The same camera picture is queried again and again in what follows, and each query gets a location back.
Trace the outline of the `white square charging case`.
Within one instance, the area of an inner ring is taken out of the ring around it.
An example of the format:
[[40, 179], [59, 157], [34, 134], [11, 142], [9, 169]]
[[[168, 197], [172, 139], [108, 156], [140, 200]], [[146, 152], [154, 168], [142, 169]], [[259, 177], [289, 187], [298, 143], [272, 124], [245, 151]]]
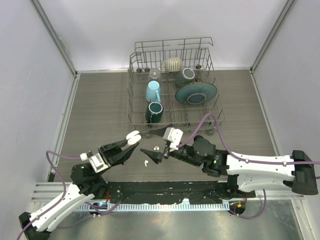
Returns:
[[127, 141], [127, 145], [132, 146], [138, 143], [142, 139], [142, 136], [140, 135], [140, 132], [138, 130], [134, 130], [130, 132], [125, 139]]

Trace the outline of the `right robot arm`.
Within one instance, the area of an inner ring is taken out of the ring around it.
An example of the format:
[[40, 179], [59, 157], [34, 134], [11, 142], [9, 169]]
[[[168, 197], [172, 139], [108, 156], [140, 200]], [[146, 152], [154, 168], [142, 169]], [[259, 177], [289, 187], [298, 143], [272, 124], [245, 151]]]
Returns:
[[163, 137], [163, 152], [141, 149], [156, 164], [163, 159], [174, 158], [200, 167], [208, 176], [227, 177], [226, 193], [233, 198], [255, 190], [291, 190], [299, 195], [317, 195], [315, 162], [302, 150], [289, 155], [245, 155], [219, 150], [203, 136], [196, 134], [193, 144], [183, 145], [183, 132], [171, 125], [150, 130], [150, 134]]

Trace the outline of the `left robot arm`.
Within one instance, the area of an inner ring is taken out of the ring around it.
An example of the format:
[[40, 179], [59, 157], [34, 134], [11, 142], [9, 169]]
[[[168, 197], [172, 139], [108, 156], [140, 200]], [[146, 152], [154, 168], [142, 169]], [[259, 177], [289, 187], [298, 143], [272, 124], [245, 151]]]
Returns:
[[82, 162], [71, 169], [70, 185], [63, 184], [60, 195], [39, 210], [23, 212], [19, 216], [21, 235], [28, 240], [47, 240], [51, 232], [78, 206], [93, 199], [102, 199], [108, 184], [102, 175], [110, 168], [123, 165], [139, 145], [141, 136], [103, 145], [98, 152], [84, 152], [78, 157]]

